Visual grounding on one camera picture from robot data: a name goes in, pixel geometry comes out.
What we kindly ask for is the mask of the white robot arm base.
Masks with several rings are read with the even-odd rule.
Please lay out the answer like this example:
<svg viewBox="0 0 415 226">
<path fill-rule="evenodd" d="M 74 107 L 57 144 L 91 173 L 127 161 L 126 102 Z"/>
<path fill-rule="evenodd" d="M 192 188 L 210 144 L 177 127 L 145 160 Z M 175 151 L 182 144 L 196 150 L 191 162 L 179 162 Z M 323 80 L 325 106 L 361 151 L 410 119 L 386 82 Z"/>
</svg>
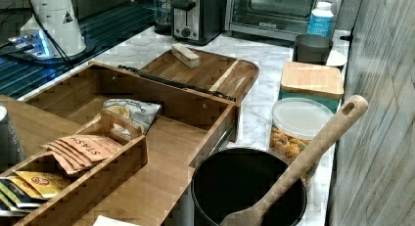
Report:
<svg viewBox="0 0 415 226">
<path fill-rule="evenodd" d="M 29 0 L 32 17 L 21 28 L 22 35 L 35 36 L 38 47 L 27 53 L 39 60 L 73 57 L 86 49 L 71 0 Z"/>
</svg>

